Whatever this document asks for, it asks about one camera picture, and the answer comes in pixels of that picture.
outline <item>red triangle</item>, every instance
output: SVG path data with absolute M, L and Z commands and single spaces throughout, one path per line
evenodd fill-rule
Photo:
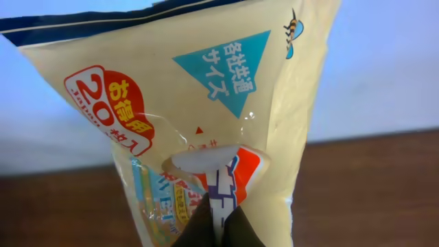
M 197 128 L 197 132 L 196 132 L 195 134 L 202 134 L 202 133 L 203 133 L 203 131 L 201 130 L 200 127 L 198 127 L 198 128 Z

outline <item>plastic bag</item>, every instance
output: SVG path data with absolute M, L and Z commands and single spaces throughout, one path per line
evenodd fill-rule
M 338 4 L 169 0 L 2 19 L 0 32 L 112 139 L 144 246 L 170 246 L 206 191 L 218 234 L 240 205 L 266 246 L 291 246 L 292 193 Z

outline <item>printed label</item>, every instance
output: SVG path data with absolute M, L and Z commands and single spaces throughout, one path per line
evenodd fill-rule
M 248 94 L 255 92 L 255 75 L 270 31 L 174 58 L 237 118 Z
M 151 148 L 154 127 L 134 80 L 95 65 L 70 75 L 64 85 L 87 119 L 113 141 L 134 156 Z
M 153 245 L 171 246 L 183 232 L 202 195 L 189 191 L 131 158 L 139 210 Z
M 263 158 L 253 150 L 240 147 L 237 155 L 223 169 L 210 174 L 196 174 L 209 192 L 213 228 L 216 236 L 222 236 L 227 217 L 246 198 L 254 179 L 264 166 Z

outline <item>orange logo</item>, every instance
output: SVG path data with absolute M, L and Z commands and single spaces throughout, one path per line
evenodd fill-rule
M 95 65 L 64 80 L 78 108 L 113 141 L 140 156 L 152 146 L 154 127 L 146 119 L 143 98 L 128 76 Z

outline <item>yellow label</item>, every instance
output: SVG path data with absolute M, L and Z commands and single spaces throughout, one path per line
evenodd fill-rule
M 183 223 L 187 224 L 189 221 L 189 216 L 187 214 L 186 208 L 186 198 L 185 191 L 181 186 L 174 187 L 174 193 L 176 196 L 176 213 L 177 218 Z

